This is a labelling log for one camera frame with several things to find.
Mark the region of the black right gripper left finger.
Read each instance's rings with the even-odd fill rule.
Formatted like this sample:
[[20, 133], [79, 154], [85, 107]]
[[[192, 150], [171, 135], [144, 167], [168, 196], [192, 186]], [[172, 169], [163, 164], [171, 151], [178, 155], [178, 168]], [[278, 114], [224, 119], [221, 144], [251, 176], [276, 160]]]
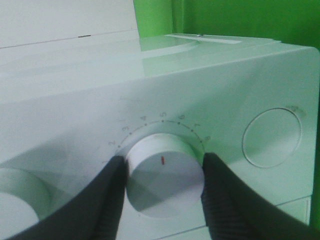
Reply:
[[75, 197], [23, 229], [0, 227], [2, 240], [114, 240], [122, 214], [127, 164], [114, 156]]

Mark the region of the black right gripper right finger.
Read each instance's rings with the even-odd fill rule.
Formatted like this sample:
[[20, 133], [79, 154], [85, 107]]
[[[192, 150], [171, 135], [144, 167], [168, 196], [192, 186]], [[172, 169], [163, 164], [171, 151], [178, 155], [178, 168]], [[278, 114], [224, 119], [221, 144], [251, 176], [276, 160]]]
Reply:
[[320, 232], [246, 185], [213, 152], [203, 156], [203, 213], [213, 240], [318, 240]]

